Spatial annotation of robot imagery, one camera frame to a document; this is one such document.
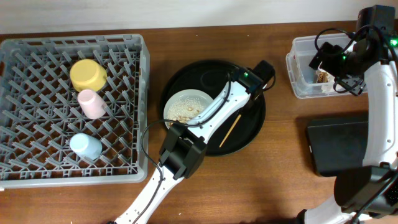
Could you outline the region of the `wooden chopstick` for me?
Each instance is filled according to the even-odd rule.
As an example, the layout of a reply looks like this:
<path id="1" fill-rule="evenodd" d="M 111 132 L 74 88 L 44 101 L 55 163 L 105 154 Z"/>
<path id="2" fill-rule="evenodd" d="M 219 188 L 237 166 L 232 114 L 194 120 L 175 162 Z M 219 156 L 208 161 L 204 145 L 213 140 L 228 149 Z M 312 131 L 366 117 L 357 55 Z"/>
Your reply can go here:
<path id="1" fill-rule="evenodd" d="M 223 140 L 221 141 L 219 148 L 221 148 L 223 146 L 223 144 L 225 143 L 225 141 L 227 140 L 227 138 L 229 137 L 229 135 L 231 134 L 232 130 L 234 129 L 234 127 L 236 126 L 236 124 L 238 123 L 238 121 L 241 118 L 241 114 L 238 114 L 238 116 L 236 117 L 236 119 L 234 120 L 234 123 L 231 125 L 230 129 L 228 130 L 228 132 L 226 133 L 225 137 L 223 138 Z"/>

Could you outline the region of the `grey plate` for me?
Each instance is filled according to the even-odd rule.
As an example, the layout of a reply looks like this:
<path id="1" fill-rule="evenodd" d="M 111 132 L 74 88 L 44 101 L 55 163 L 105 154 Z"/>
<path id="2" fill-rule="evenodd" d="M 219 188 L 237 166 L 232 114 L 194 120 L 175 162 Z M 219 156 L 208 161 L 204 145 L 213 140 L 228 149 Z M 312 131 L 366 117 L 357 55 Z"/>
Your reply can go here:
<path id="1" fill-rule="evenodd" d="M 166 104 L 163 108 L 164 119 L 166 119 L 166 113 L 172 103 L 176 102 L 178 99 L 185 99 L 188 97 L 199 99 L 205 108 L 207 106 L 209 106 L 213 101 L 213 98 L 210 95 L 208 95 L 207 93 L 205 93 L 204 91 L 195 90 L 195 89 L 187 89 L 187 90 L 179 91 L 176 94 L 172 95 L 166 101 Z"/>

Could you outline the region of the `food scraps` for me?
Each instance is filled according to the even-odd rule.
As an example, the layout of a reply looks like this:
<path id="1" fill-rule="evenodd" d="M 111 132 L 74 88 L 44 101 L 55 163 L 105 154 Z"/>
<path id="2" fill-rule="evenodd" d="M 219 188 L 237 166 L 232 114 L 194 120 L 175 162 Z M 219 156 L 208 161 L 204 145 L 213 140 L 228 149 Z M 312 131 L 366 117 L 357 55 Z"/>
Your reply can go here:
<path id="1" fill-rule="evenodd" d="M 199 99 L 188 97 L 172 103 L 166 113 L 166 119 L 186 123 L 205 109 Z"/>

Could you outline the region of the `pink cup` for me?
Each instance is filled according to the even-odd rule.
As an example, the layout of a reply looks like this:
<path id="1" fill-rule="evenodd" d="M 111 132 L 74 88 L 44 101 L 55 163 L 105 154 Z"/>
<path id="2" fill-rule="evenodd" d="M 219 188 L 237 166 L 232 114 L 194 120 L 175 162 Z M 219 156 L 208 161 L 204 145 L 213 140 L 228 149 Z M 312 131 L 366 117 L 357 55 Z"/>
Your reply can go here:
<path id="1" fill-rule="evenodd" d="M 105 115 L 106 103 L 94 90 L 82 90 L 77 96 L 84 115 L 89 119 L 98 119 Z"/>

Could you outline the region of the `yellow bowl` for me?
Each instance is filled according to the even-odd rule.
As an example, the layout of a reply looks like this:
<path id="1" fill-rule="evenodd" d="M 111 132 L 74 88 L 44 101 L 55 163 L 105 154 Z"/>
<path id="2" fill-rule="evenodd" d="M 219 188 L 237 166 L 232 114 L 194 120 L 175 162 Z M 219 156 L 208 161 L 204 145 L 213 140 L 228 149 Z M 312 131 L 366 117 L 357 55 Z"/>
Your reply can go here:
<path id="1" fill-rule="evenodd" d="M 70 80 L 78 92 L 87 89 L 99 91 L 105 86 L 106 79 L 106 70 L 92 59 L 79 60 L 70 69 Z"/>

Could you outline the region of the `light blue cup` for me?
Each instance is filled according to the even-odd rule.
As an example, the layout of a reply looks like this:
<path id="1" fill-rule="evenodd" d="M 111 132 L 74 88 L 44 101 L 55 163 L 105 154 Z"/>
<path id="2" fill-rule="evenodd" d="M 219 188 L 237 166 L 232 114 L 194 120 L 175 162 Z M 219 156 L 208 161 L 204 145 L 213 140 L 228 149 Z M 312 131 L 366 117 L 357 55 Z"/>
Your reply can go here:
<path id="1" fill-rule="evenodd" d="M 102 152 L 101 141 L 84 133 L 78 133 L 70 139 L 70 148 L 80 157 L 91 160 L 99 158 Z"/>

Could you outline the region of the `white napkin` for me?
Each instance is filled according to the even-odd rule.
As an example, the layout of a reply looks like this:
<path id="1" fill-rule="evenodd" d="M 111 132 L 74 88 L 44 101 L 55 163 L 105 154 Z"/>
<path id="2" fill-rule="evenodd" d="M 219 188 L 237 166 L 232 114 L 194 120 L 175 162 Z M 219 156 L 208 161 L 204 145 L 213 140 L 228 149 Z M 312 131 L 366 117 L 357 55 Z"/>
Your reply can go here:
<path id="1" fill-rule="evenodd" d="M 335 93 L 334 82 L 323 83 L 321 86 L 321 91 L 324 94 Z"/>

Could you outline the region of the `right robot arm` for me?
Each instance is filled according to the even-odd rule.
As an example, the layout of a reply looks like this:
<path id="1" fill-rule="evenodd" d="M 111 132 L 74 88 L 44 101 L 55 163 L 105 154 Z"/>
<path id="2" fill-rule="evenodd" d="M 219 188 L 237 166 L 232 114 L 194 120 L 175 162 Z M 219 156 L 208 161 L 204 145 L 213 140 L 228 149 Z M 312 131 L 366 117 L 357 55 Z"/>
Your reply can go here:
<path id="1" fill-rule="evenodd" d="M 397 215 L 392 202 L 397 187 L 397 53 L 393 42 L 395 9 L 374 5 L 358 14 L 357 28 L 346 47 L 325 42 L 311 67 L 335 77 L 337 84 L 358 77 L 352 92 L 365 83 L 369 99 L 368 143 L 362 167 L 337 176 L 334 195 L 317 208 L 302 210 L 298 223 L 359 223 L 360 218 Z"/>

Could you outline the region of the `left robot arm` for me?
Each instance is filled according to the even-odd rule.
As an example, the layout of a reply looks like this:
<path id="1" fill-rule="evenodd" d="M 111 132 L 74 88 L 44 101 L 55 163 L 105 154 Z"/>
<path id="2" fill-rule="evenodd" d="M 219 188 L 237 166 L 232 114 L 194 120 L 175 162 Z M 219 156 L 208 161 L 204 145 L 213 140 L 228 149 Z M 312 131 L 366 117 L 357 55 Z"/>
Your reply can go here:
<path id="1" fill-rule="evenodd" d="M 169 120 L 169 130 L 160 148 L 155 171 L 131 206 L 115 224 L 147 223 L 167 194 L 191 177 L 203 162 L 208 141 L 235 112 L 256 100 L 274 78 L 274 67 L 266 61 L 254 69 L 235 68 L 219 95 L 199 115 L 186 123 Z"/>

